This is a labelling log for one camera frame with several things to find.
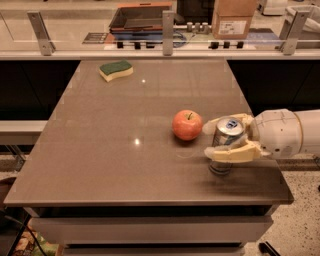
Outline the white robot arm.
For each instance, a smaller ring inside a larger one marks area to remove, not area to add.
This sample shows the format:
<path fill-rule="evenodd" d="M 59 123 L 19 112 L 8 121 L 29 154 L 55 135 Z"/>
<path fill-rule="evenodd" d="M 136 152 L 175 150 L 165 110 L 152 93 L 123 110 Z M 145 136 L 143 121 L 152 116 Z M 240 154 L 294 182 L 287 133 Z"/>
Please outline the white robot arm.
<path fill-rule="evenodd" d="M 208 121 L 202 131 L 214 137 L 204 154 L 220 163 L 320 153 L 320 110 L 267 110 L 256 117 L 233 114 Z"/>

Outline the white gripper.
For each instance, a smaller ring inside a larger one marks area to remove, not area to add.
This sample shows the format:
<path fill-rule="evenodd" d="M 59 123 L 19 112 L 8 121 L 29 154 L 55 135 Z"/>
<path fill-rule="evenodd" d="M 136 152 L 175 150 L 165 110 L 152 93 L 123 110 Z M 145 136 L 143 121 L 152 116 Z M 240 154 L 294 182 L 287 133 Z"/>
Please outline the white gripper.
<path fill-rule="evenodd" d="M 207 147 L 204 154 L 219 163 L 245 163 L 268 156 L 273 159 L 289 158 L 299 152 L 302 145 L 302 128 L 297 115 L 287 109 L 263 111 L 255 118 L 246 113 L 229 115 L 239 120 L 244 128 L 257 131 L 257 141 L 245 139 L 231 145 Z M 205 123 L 202 132 L 213 135 L 223 117 Z"/>

